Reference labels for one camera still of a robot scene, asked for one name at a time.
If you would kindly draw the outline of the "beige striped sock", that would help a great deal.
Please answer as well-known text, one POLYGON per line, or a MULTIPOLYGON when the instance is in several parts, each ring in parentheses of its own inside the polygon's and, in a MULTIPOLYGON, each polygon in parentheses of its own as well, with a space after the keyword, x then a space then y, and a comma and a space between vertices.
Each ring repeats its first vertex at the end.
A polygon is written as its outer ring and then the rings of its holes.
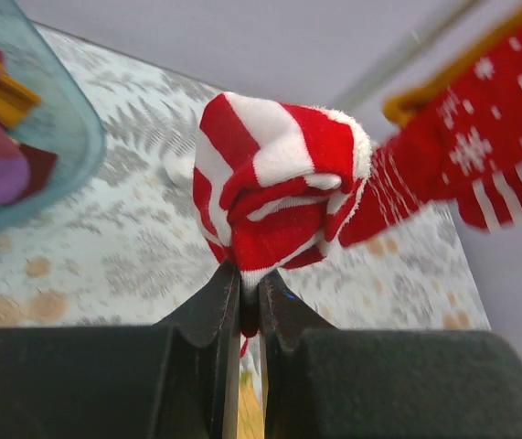
POLYGON ((21 144, 19 149, 29 166, 27 187, 17 199, 21 201, 36 195, 47 186, 59 157, 55 153, 27 144, 21 144))

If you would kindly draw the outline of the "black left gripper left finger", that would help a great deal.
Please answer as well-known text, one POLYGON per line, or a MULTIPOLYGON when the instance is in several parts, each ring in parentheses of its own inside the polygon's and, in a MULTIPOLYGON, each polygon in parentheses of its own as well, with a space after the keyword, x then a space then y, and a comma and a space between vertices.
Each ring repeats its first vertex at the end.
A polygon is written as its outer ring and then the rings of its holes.
POLYGON ((0 438, 233 438, 240 274, 147 326, 0 328, 0 438))

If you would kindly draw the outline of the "red sock with white pattern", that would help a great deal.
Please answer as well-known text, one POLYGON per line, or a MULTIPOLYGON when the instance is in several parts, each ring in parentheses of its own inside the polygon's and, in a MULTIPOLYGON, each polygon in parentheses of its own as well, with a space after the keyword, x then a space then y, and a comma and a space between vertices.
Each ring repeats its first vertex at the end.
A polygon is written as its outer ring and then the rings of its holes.
POLYGON ((379 146, 344 246, 431 202, 484 231, 522 223, 522 27, 501 39, 379 146))

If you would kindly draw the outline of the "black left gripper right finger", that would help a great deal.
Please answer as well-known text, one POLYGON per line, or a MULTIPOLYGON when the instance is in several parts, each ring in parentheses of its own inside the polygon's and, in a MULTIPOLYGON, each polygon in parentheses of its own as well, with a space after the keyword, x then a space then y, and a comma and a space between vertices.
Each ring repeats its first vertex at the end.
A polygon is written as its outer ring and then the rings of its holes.
POLYGON ((259 286, 269 438, 522 438, 522 361, 474 330, 345 330, 259 286))

